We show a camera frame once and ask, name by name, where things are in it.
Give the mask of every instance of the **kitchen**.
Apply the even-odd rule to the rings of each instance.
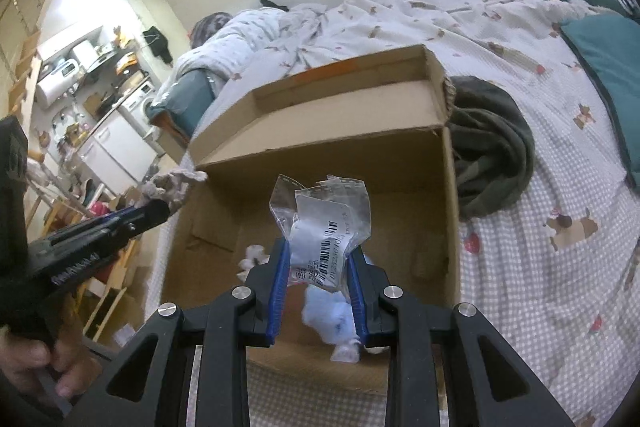
[[[143,1],[106,0],[38,52],[43,63],[31,128],[70,192],[79,194],[91,179],[122,194],[153,174],[165,151],[145,108],[173,57]]]

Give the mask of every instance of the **cabinet door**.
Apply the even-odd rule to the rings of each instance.
[[[111,113],[94,134],[98,143],[133,179],[141,182],[156,152],[117,111]]]
[[[114,194],[123,194],[138,182],[120,167],[93,137],[79,150],[82,163]]]

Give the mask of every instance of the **metal screw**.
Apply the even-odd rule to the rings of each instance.
[[[400,286],[387,286],[385,295],[390,299],[399,299],[402,297],[402,288]]]
[[[173,315],[177,309],[178,306],[176,306],[174,303],[165,302],[164,304],[160,304],[160,307],[158,308],[158,314],[161,315],[161,317],[171,317],[171,315]]]
[[[249,295],[251,295],[251,288],[248,286],[238,286],[234,288],[231,292],[236,299],[246,299]]]
[[[458,311],[460,312],[460,315],[465,315],[465,317],[473,317],[478,311],[478,308],[476,308],[469,302],[463,302],[458,304]]]

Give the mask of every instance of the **clear plastic packaging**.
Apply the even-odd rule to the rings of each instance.
[[[330,292],[343,289],[346,256],[371,234],[364,182],[328,176],[305,188],[281,174],[269,206],[289,241],[289,283],[313,284]]]

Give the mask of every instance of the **cardboard box lid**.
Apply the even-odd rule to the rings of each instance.
[[[444,68],[422,45],[350,58],[252,90],[189,150],[202,166],[343,137],[439,128],[448,93]]]

